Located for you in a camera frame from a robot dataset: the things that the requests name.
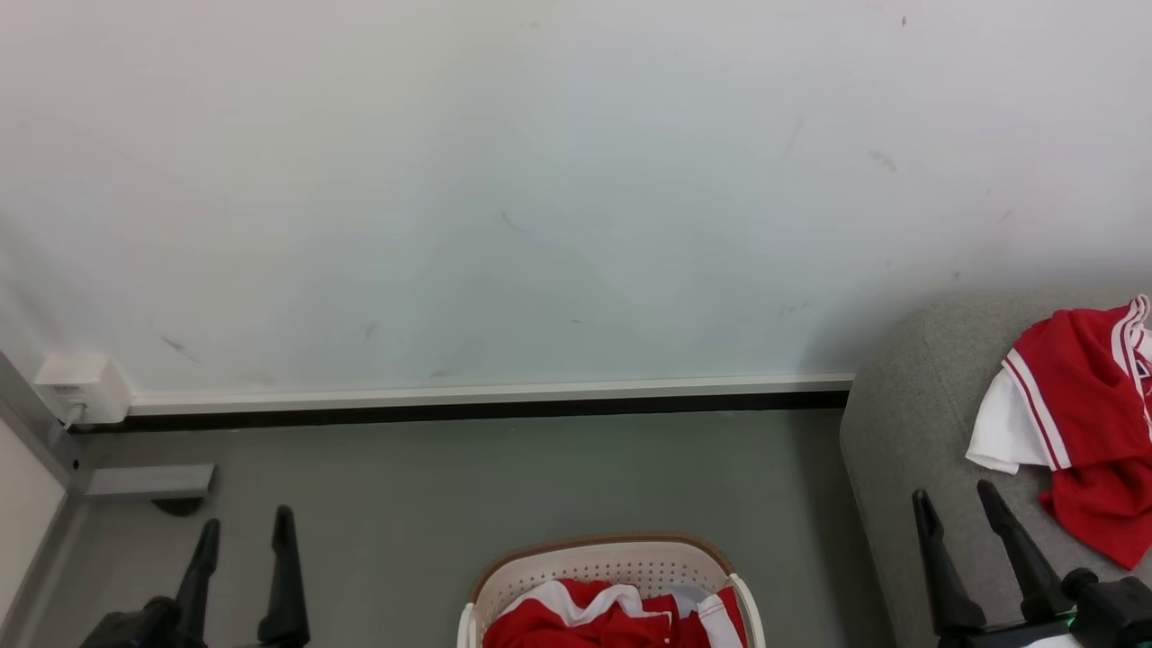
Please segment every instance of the gray fabric armrest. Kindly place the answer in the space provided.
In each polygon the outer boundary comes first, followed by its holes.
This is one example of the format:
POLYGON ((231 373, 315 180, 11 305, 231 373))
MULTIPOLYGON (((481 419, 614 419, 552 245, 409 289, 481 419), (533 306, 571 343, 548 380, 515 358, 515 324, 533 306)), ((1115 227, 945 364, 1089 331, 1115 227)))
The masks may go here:
POLYGON ((900 324, 856 376, 841 446, 899 645, 934 645, 912 521, 911 495, 927 489, 969 595, 988 623, 1021 619, 1020 589, 976 495, 991 480, 1061 575, 1075 566, 1119 568, 1077 543, 1037 503, 1047 469, 1011 476, 964 459, 988 383, 1011 344, 1061 308, 1113 308, 1138 289, 967 299, 900 324))

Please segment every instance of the baseboard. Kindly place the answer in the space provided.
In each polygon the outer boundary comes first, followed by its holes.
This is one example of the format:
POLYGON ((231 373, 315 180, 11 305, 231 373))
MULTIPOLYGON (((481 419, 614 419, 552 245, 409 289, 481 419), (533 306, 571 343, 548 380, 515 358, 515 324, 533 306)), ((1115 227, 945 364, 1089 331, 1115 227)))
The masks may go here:
POLYGON ((843 407, 851 374, 271 394, 141 395, 79 432, 843 407))

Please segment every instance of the white power adapter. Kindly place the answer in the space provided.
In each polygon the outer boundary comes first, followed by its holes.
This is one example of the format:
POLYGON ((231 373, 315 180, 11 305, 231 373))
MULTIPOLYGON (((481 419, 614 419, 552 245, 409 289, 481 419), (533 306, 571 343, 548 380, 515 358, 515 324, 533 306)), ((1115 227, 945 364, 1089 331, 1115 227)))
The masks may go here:
POLYGON ((132 394, 107 355, 53 355, 33 380, 40 398, 66 423, 119 423, 132 394))

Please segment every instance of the laundry basket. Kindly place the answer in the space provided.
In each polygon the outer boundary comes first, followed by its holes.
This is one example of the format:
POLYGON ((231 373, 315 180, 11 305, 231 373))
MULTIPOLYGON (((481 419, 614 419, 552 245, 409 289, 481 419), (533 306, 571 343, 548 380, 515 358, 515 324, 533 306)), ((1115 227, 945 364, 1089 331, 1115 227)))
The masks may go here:
POLYGON ((484 633, 521 594, 541 582, 570 578, 634 585, 645 598, 669 593, 674 585, 698 586, 714 594, 733 586, 744 619, 748 648, 765 648, 760 612, 744 581, 714 547, 677 535, 599 535, 541 544, 511 553, 480 577, 464 605, 456 648, 482 648, 484 633))

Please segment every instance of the white fabric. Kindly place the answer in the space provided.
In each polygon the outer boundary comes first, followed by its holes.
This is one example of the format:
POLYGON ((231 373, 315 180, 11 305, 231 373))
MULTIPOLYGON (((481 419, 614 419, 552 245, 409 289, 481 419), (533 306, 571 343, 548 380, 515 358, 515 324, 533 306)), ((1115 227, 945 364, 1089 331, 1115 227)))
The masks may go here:
POLYGON ((723 600, 713 594, 700 602, 697 608, 700 615, 700 625, 704 626, 705 634, 708 635, 708 646, 712 648, 744 648, 740 642, 740 634, 736 626, 732 625, 732 617, 725 608, 723 600))
POLYGON ((613 603, 620 603, 620 609, 634 619, 661 616, 667 618, 670 616, 670 612, 644 611, 644 605, 641 603, 641 593, 631 585, 614 585, 597 594, 588 608, 579 608, 573 601, 571 594, 564 587, 564 583, 558 580, 550 580, 536 589, 521 594, 503 612, 500 612, 500 616, 502 617, 515 610, 525 601, 533 600, 539 601, 545 608, 555 612, 568 627, 592 623, 597 617, 607 612, 613 603))
POLYGON ((1028 645, 1028 648, 1083 648, 1083 643, 1076 641, 1070 634, 1049 636, 1028 645))
MULTIPOLYGON (((1149 299, 1145 295, 1137 295, 1129 307, 1128 316, 1116 323, 1112 333, 1112 355, 1131 379, 1136 392, 1144 394, 1140 385, 1140 371, 1136 359, 1135 347, 1139 344, 1144 333, 1144 319, 1149 316, 1149 299)), ((1149 416, 1147 407, 1144 408, 1144 421, 1149 425, 1149 438, 1152 438, 1152 417, 1149 416)))
POLYGON ((687 619, 689 615, 700 609, 710 594, 695 585, 674 585, 668 588, 672 600, 676 602, 676 617, 687 619))
POLYGON ((1132 331, 1132 348, 1144 356, 1144 360, 1152 360, 1152 333, 1144 326, 1132 331))
POLYGON ((1044 438, 1037 431, 1028 402, 1016 389, 1008 369, 996 374, 984 394, 972 428, 972 440, 964 457, 985 468, 1010 475, 1015 475, 1021 465, 1051 468, 1044 438))

